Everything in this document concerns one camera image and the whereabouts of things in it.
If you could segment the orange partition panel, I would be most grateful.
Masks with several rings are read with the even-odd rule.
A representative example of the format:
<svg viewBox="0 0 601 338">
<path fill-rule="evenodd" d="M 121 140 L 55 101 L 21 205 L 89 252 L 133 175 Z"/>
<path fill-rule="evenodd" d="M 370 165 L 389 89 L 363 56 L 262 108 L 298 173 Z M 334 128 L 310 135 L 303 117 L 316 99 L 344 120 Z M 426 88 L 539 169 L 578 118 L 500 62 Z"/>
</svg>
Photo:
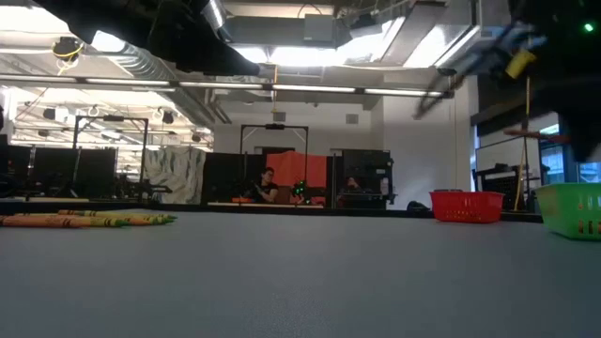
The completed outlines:
<svg viewBox="0 0 601 338">
<path fill-rule="evenodd" d="M 267 193 L 275 191 L 270 203 L 310 204 L 323 206 L 326 202 L 328 157 L 307 155 L 288 150 L 279 154 L 268 154 L 266 165 L 273 170 Z"/>
</svg>

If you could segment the red plastic basket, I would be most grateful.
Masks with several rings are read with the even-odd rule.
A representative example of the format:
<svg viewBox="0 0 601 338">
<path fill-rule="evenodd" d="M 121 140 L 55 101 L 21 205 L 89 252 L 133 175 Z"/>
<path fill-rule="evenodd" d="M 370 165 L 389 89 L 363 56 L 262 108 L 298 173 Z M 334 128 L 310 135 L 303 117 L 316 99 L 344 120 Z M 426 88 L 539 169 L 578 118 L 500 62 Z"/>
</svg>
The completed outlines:
<svg viewBox="0 0 601 338">
<path fill-rule="evenodd" d="M 434 217 L 447 223 L 495 223 L 501 218 L 504 195 L 499 192 L 434 191 Z"/>
</svg>

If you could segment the red crayon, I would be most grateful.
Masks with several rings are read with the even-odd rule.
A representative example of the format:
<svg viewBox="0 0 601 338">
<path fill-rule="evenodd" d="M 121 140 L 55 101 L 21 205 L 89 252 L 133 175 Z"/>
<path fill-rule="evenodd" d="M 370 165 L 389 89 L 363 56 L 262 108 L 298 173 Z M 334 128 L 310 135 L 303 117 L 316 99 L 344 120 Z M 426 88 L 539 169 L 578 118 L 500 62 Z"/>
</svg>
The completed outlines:
<svg viewBox="0 0 601 338">
<path fill-rule="evenodd" d="M 505 130 L 505 135 L 521 136 L 526 138 L 532 138 L 537 140 L 547 140 L 551 143 L 569 144 L 570 139 L 564 135 L 552 135 L 544 134 L 539 131 L 528 131 L 528 130 Z"/>
</svg>

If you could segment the black partition panel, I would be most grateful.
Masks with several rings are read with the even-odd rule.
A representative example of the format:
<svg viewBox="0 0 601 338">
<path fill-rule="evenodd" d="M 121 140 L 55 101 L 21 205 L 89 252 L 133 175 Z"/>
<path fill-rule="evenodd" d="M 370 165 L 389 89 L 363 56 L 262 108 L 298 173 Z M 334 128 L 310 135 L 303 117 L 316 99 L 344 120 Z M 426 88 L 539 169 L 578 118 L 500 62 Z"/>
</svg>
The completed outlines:
<svg viewBox="0 0 601 338">
<path fill-rule="evenodd" d="M 114 149 L 0 145 L 0 198 L 109 197 L 115 178 Z"/>
<path fill-rule="evenodd" d="M 266 167 L 263 155 L 208 153 L 203 169 L 201 203 L 249 197 Z"/>
</svg>

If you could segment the black equipment rack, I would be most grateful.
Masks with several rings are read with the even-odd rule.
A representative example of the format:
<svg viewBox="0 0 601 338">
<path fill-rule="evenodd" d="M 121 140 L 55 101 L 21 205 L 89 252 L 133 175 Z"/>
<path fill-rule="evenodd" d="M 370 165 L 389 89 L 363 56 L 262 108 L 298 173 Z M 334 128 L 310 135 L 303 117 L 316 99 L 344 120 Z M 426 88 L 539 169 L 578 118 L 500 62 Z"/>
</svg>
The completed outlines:
<svg viewBox="0 0 601 338">
<path fill-rule="evenodd" d="M 344 193 L 348 177 L 354 177 L 363 193 Z M 393 159 L 389 151 L 344 149 L 342 183 L 337 194 L 338 206 L 349 209 L 385 209 L 395 199 Z"/>
</svg>

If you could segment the black pegboard cart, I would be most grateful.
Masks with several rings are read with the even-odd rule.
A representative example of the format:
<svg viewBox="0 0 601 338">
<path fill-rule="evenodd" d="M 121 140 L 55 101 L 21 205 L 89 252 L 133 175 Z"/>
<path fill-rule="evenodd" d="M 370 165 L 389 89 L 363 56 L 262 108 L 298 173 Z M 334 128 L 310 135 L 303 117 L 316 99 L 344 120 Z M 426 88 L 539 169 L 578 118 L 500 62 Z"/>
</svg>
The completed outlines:
<svg viewBox="0 0 601 338">
<path fill-rule="evenodd" d="M 527 164 L 519 170 L 518 165 L 497 163 L 491 169 L 473 169 L 471 174 L 477 192 L 498 192 L 503 195 L 503 211 L 534 212 L 531 175 Z"/>
</svg>

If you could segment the whiteboard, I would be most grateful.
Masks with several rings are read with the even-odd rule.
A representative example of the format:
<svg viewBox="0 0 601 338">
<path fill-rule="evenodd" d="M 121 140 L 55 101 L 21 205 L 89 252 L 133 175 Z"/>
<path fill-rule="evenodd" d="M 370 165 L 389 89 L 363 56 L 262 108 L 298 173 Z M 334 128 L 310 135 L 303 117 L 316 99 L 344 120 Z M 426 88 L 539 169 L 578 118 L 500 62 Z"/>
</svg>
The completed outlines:
<svg viewBox="0 0 601 338">
<path fill-rule="evenodd" d="M 531 189 L 542 184 L 542 171 L 540 169 L 539 143 L 534 139 L 509 136 L 501 131 L 478 137 L 479 145 L 475 149 L 475 169 L 483 171 L 493 169 L 497 163 L 509 166 L 523 166 L 528 169 L 528 174 L 523 178 L 529 180 Z"/>
</svg>

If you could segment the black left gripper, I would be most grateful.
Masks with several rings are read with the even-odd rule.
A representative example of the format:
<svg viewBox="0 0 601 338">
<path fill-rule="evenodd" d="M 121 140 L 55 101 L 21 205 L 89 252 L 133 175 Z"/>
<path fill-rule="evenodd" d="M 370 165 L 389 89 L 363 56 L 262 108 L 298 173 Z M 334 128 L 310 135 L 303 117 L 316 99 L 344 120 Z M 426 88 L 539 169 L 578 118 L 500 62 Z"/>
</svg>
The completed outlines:
<svg viewBox="0 0 601 338">
<path fill-rule="evenodd" d="M 261 67 L 225 45 L 204 9 L 210 0 L 160 0 L 154 19 L 154 55 L 185 72 L 258 75 Z"/>
</svg>

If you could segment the long ceiling light fixture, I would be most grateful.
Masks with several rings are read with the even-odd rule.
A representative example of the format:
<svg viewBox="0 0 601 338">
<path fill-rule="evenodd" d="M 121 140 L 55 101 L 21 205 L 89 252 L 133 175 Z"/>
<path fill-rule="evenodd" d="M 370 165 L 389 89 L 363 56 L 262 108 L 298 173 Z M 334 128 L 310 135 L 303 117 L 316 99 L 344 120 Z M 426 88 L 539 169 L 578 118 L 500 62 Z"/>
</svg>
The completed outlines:
<svg viewBox="0 0 601 338">
<path fill-rule="evenodd" d="M 374 88 L 353 86 L 327 86 L 308 84 L 271 84 L 271 83 L 230 83 L 230 82 L 205 82 L 205 81 L 177 81 L 177 80 L 137 80 L 117 78 L 92 78 L 69 77 L 55 75 L 26 75 L 0 73 L 0 83 L 19 84 L 22 86 L 53 86 L 66 85 L 96 85 L 111 87 L 141 88 L 142 90 L 171 90 L 175 88 L 203 88 L 226 90 L 251 90 L 251 91 L 286 91 L 306 93 L 328 93 L 344 95 L 368 95 L 390 97 L 425 97 L 432 99 L 449 99 L 453 92 L 426 91 L 404 88 Z"/>
</svg>

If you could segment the silver ventilation duct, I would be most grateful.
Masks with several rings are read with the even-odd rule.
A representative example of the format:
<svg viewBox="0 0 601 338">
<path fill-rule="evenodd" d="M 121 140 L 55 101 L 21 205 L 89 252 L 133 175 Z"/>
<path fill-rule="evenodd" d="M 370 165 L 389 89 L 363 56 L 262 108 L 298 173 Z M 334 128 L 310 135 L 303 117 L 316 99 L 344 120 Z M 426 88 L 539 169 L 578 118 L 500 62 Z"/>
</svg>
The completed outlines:
<svg viewBox="0 0 601 338">
<path fill-rule="evenodd" d="M 97 31 L 91 46 L 107 56 L 134 80 L 178 80 L 175 69 L 163 60 L 109 33 Z M 176 87 L 157 89 L 157 92 L 174 103 L 194 125 L 212 128 L 215 124 L 232 123 L 217 100 L 214 89 Z"/>
</svg>

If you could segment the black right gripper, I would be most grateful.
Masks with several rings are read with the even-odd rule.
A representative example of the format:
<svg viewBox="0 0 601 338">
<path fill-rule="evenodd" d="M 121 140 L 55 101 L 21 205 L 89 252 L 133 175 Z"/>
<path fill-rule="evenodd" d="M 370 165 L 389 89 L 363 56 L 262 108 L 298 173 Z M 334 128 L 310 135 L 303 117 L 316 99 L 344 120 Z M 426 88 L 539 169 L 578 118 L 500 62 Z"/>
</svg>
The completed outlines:
<svg viewBox="0 0 601 338">
<path fill-rule="evenodd" d="M 512 18 L 528 26 L 516 40 L 511 77 L 529 76 L 536 98 L 565 108 L 578 162 L 599 161 L 601 146 L 601 0 L 511 0 Z"/>
</svg>

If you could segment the patterned white cloth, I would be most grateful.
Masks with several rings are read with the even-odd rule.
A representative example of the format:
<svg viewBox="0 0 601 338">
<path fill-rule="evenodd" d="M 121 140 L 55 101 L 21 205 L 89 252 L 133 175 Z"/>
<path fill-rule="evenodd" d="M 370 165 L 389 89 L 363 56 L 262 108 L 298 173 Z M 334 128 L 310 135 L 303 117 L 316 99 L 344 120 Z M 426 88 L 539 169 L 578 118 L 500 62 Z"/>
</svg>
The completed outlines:
<svg viewBox="0 0 601 338">
<path fill-rule="evenodd" d="M 190 146 L 146 150 L 145 179 L 171 190 L 159 192 L 155 199 L 161 204 L 199 205 L 206 157 L 205 151 Z"/>
</svg>

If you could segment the green plastic basket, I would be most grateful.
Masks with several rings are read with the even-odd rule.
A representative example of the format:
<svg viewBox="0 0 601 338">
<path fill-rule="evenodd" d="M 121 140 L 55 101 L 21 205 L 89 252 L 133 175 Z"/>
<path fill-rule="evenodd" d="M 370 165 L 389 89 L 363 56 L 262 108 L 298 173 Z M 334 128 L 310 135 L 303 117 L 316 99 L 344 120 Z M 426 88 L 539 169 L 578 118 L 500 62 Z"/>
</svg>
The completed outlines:
<svg viewBox="0 0 601 338">
<path fill-rule="evenodd" d="M 601 241 L 601 183 L 557 183 L 538 188 L 543 223 L 571 239 Z"/>
</svg>

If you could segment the grey ceiling unit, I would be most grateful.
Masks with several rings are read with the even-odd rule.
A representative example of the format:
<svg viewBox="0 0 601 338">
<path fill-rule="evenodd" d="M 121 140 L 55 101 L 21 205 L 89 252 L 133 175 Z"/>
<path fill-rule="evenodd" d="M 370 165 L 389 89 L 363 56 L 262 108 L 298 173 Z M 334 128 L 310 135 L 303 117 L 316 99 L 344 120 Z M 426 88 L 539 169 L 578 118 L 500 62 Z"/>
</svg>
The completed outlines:
<svg viewBox="0 0 601 338">
<path fill-rule="evenodd" d="M 333 42 L 334 18 L 331 15 L 305 14 L 303 39 L 311 42 Z"/>
</svg>

